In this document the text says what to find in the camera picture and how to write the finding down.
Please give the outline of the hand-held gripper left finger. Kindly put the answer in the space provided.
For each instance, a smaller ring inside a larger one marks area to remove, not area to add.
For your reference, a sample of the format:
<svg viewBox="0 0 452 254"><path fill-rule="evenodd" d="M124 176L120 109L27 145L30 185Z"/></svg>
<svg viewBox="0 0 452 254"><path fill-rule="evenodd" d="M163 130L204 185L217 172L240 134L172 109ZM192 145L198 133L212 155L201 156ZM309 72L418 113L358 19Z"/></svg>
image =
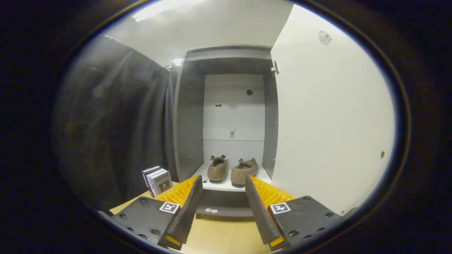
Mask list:
<svg viewBox="0 0 452 254"><path fill-rule="evenodd" d="M197 175L155 198L138 197L110 220L148 244L181 250L187 243L202 192L202 177Z"/></svg>

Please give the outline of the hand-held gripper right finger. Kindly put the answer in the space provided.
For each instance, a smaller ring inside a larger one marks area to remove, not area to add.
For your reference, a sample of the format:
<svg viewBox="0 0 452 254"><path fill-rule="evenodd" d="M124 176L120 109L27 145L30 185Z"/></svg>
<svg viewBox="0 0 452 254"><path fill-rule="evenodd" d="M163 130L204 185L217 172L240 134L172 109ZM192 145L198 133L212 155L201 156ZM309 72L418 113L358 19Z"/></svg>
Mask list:
<svg viewBox="0 0 452 254"><path fill-rule="evenodd" d="M343 221L315 198L295 198L253 176L246 177L245 191L262 242L271 251L310 244Z"/></svg>

